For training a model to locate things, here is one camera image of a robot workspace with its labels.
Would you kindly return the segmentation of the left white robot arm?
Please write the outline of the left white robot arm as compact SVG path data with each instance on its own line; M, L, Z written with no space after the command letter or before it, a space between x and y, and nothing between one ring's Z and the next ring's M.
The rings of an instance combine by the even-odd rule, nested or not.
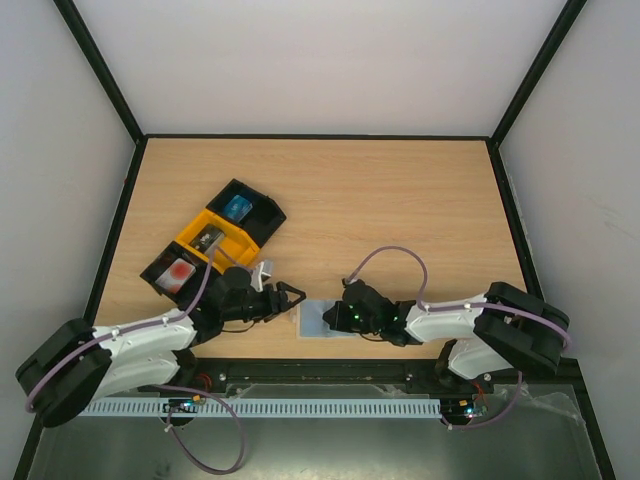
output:
M296 307L304 291L285 282L256 287L241 267L201 276L193 294L160 315L113 326L72 319L16 370L25 409L46 428L77 417L91 402L189 375L193 347L220 335L228 322L268 322Z

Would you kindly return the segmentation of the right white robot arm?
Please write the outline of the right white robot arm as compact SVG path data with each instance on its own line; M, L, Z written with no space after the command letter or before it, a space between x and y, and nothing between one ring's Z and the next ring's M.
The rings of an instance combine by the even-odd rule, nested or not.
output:
M565 313L505 282L467 299L420 305L393 302L357 280L322 320L332 331L373 335L396 347L445 340L436 379L450 392L506 369L553 376L571 343Z

